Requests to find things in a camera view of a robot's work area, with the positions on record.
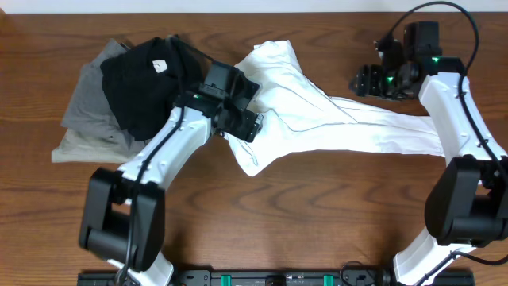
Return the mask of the white t-shirt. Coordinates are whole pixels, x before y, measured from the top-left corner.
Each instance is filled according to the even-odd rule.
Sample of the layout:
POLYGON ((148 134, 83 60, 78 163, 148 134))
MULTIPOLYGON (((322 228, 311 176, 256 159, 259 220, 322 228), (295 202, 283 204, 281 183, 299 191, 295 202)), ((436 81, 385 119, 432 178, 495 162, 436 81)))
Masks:
POLYGON ((254 141, 225 135, 237 163, 249 176, 256 176, 280 157, 314 150, 444 154, 428 116, 329 97, 304 76, 289 41, 258 44, 236 66, 261 86, 248 105, 262 117, 254 141))

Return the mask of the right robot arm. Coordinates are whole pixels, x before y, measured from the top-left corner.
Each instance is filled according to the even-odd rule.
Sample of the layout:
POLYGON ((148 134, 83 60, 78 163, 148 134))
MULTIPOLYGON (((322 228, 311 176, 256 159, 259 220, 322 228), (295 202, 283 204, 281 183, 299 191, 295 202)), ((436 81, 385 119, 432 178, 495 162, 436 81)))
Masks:
POLYGON ((410 23, 403 41, 388 33, 375 48, 382 63, 362 66, 350 90, 360 97, 418 99, 446 159, 425 202, 425 228, 376 283, 472 285, 470 273, 443 271, 458 257, 507 238, 507 154, 475 107, 460 58, 443 56, 437 22, 410 23))

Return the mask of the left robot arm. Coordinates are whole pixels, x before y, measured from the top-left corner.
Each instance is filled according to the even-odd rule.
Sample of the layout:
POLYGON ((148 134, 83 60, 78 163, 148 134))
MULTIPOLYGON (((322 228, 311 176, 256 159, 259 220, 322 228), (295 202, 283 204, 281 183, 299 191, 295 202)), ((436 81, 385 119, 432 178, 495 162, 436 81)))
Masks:
POLYGON ((262 116, 248 109, 258 91, 214 87, 187 92, 160 132, 118 170, 90 178, 79 245, 117 267, 84 273, 79 285, 169 285, 174 267, 161 252, 165 192, 190 156, 215 133, 252 142, 262 116))

